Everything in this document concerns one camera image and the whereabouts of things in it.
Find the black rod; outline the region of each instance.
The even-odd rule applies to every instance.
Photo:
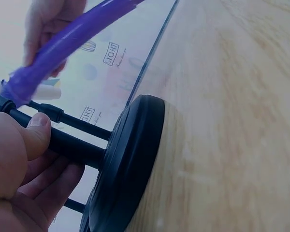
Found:
[[[67,199],[67,201],[64,204],[65,207],[72,209],[74,211],[77,211],[79,213],[83,213],[85,209],[85,205],[79,202],[76,202],[70,198]]]
[[[64,113],[64,111],[58,107],[50,104],[38,104],[34,101],[30,101],[27,106],[36,109],[49,116],[49,118],[54,122],[62,122],[71,127],[79,129],[83,132],[96,136],[98,138],[109,140],[111,132],[103,128],[92,125],[88,122],[82,121],[78,118],[72,117]]]

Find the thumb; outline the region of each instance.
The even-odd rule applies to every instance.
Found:
[[[22,128],[21,134],[26,146],[28,161],[41,156],[50,142],[51,123],[47,115],[35,114],[27,128]]]

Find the wooden surface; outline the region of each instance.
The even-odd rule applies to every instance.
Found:
[[[290,0],[180,0],[157,67],[138,94],[166,100],[164,131],[127,231],[290,232]]]

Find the finger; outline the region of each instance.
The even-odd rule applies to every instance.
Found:
[[[26,146],[28,161],[44,154],[49,146],[51,133],[51,122],[47,115],[35,114],[27,128],[20,127],[19,131]]]
[[[32,3],[25,20],[25,41],[24,41],[24,57],[25,66],[30,65],[39,49],[40,37],[43,28],[43,21],[36,9],[36,4]]]
[[[51,33],[42,33],[40,44],[43,46],[46,44],[51,38]]]
[[[26,232],[34,231],[36,232],[37,226],[41,228],[41,232],[48,231],[48,221],[43,213],[43,211],[36,205],[34,200],[28,199],[26,195],[21,192],[17,192],[11,199],[14,217],[23,223],[23,227],[30,225],[32,222],[35,223],[35,229],[26,228]]]
[[[52,36],[63,30],[68,26],[72,21],[53,19],[47,22],[43,27],[43,33],[50,33]]]
[[[57,76],[59,75],[59,73],[64,69],[65,65],[66,65],[66,60],[65,60],[63,63],[61,63],[61,64],[59,65],[59,67],[56,68],[56,69],[53,71],[53,73],[52,73],[51,76],[52,76],[52,77],[57,77]]]
[[[74,21],[85,9],[87,0],[66,0],[58,18]]]
[[[18,122],[0,112],[0,199],[10,199],[27,171],[27,151]]]
[[[50,186],[62,174],[69,164],[69,160],[65,157],[58,157],[54,163],[44,170],[35,179],[18,189],[28,197],[35,199],[44,189]]]
[[[43,210],[49,225],[81,180],[84,169],[84,165],[69,164],[61,176],[36,197],[35,202]]]
[[[26,176],[21,186],[29,183],[31,180],[40,175],[45,169],[51,166],[57,158],[57,153],[47,150],[41,157],[38,157],[33,161],[29,161]]]

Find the purple flexible hose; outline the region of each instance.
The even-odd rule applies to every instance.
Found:
[[[120,19],[144,0],[105,0],[57,33],[37,53],[34,62],[21,67],[2,85],[1,95],[17,108],[27,104],[38,85],[68,56],[93,36]]]

